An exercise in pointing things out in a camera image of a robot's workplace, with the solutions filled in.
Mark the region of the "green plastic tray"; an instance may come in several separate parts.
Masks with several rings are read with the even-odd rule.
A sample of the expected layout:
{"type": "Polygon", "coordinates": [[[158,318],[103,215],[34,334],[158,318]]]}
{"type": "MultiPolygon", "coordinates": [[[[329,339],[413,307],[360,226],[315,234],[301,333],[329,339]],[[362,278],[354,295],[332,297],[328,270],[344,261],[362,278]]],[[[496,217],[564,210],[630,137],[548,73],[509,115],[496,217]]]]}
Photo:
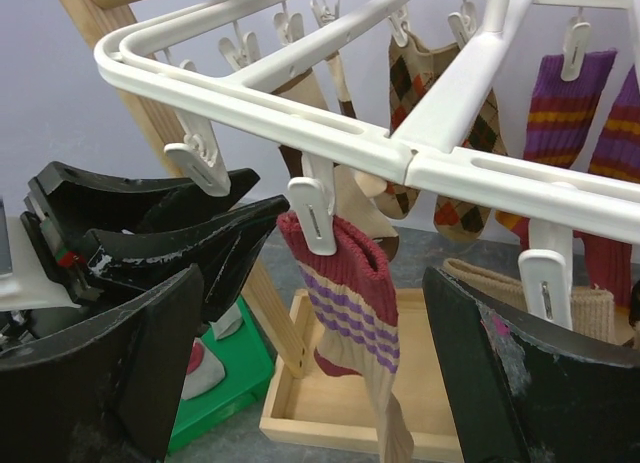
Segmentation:
{"type": "Polygon", "coordinates": [[[212,331],[203,344],[221,361],[225,376],[211,390],[179,404],[168,447],[173,454],[236,413],[263,398],[274,373],[274,362],[243,298],[236,303],[240,328],[217,341],[212,331]]]}

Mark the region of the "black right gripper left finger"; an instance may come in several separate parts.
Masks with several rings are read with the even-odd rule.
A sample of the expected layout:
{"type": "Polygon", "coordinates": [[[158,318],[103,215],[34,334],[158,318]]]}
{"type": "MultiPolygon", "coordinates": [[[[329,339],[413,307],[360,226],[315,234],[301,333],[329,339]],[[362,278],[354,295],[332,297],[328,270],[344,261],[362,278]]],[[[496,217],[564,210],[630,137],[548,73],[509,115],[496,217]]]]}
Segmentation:
{"type": "Polygon", "coordinates": [[[192,265],[133,300],[2,352],[2,461],[163,461],[202,294],[192,265]]]}

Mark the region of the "beige sock maroon purple stripes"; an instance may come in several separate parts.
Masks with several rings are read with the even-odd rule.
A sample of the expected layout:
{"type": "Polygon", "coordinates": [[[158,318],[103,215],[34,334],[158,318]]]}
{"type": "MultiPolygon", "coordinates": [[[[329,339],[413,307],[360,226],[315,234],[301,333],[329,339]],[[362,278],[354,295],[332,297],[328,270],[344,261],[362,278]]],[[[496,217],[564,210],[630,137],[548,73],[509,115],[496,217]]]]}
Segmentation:
{"type": "Polygon", "coordinates": [[[337,245],[330,256],[311,252],[292,211],[277,226],[288,245],[324,333],[314,359],[328,376],[363,378],[375,415],[379,459],[409,462],[414,440],[393,385],[400,364],[396,290],[385,252],[350,222],[336,216],[337,245]]]}

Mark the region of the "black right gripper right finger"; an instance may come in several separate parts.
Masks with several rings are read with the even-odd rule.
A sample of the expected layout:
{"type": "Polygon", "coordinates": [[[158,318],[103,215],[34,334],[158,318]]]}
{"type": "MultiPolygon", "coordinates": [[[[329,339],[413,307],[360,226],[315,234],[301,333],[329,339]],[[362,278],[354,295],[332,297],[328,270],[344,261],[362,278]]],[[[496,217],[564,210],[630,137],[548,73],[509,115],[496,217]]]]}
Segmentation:
{"type": "Polygon", "coordinates": [[[429,267],[425,306],[466,462],[636,462],[639,353],[429,267]]]}

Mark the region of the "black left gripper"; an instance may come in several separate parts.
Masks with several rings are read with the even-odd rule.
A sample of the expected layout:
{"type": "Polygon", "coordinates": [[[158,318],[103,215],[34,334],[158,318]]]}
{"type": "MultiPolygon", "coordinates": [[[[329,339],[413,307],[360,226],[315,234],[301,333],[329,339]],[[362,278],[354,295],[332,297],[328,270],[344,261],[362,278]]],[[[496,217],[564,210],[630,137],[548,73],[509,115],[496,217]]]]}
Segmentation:
{"type": "MultiPolygon", "coordinates": [[[[250,168],[229,176],[230,193],[212,197],[189,178],[124,178],[54,161],[29,181],[31,212],[18,218],[46,275],[67,293],[72,278],[56,263],[38,217],[50,219],[63,233],[86,232],[80,251],[88,282],[116,301],[137,297],[197,265],[204,281],[202,319],[214,322],[234,304],[278,216],[289,210],[286,197],[278,195],[228,211],[260,181],[250,168]],[[115,233],[123,230],[147,234],[115,233]]],[[[1,311],[1,349],[98,314],[69,297],[79,308],[1,311]]]]}

